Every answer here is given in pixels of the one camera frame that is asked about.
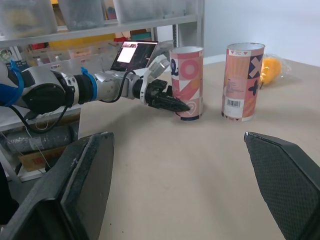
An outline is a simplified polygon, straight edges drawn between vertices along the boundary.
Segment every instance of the robotic arm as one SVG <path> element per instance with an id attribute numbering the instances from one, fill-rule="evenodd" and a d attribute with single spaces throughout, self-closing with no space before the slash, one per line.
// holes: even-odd
<path id="1" fill-rule="evenodd" d="M 44 133 L 51 130 L 66 110 L 76 104 L 92 101 L 114 103 L 120 97 L 140 99 L 150 107 L 172 112 L 185 112 L 190 108 L 172 97 L 172 87 L 156 79 L 170 65 L 164 56 L 158 56 L 149 66 L 143 79 L 133 71 L 105 71 L 90 74 L 81 68 L 81 75 L 51 71 L 43 66 L 30 67 L 20 72 L 15 62 L 8 69 L 0 64 L 0 106 L 11 108 L 31 131 Z M 25 118 L 13 106 L 29 109 L 36 115 L 50 113 L 65 106 L 60 118 L 45 131 L 30 128 Z"/>

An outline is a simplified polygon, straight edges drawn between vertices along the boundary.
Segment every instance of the heart design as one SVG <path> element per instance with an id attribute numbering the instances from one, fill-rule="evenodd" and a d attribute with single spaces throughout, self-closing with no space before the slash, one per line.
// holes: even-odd
<path id="1" fill-rule="evenodd" d="M 197 109 L 197 104 L 194 101 L 191 101 L 187 105 L 190 108 L 190 110 L 187 113 L 192 116 L 195 113 L 196 109 Z"/>

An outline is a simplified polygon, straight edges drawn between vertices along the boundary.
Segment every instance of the tan tabletop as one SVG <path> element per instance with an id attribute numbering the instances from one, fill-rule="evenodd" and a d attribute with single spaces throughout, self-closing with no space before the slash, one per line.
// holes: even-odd
<path id="1" fill-rule="evenodd" d="M 320 165 L 320 68 L 290 64 L 293 76 L 259 92 L 248 122 L 221 116 L 224 62 L 205 66 L 205 108 L 194 122 L 138 100 L 86 103 L 79 136 L 115 135 L 99 239 L 283 240 L 243 139 L 250 131 L 296 143 Z"/>

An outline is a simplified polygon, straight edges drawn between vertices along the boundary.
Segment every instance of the yellow item on shelf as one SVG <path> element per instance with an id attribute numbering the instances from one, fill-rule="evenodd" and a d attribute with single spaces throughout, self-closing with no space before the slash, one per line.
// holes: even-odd
<path id="1" fill-rule="evenodd" d="M 263 59 L 260 84 L 268 85 L 272 83 L 282 72 L 281 62 L 274 57 Z"/>
<path id="2" fill-rule="evenodd" d="M 113 40 L 115 34 L 105 34 L 99 36 L 88 36 L 83 38 L 75 38 L 61 41 L 51 41 L 49 45 L 51 48 L 70 49 L 71 47 L 88 45 L 96 42 L 103 42 Z"/>

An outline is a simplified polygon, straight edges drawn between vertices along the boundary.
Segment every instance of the paper tube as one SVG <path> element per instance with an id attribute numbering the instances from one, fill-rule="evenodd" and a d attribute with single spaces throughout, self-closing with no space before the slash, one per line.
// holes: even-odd
<path id="1" fill-rule="evenodd" d="M 244 122 L 253 118 L 265 45 L 236 43 L 226 50 L 222 116 Z"/>
<path id="2" fill-rule="evenodd" d="M 197 120 L 203 112 L 204 49 L 178 47 L 170 51 L 170 59 L 173 96 L 190 107 L 176 114 L 182 121 Z"/>

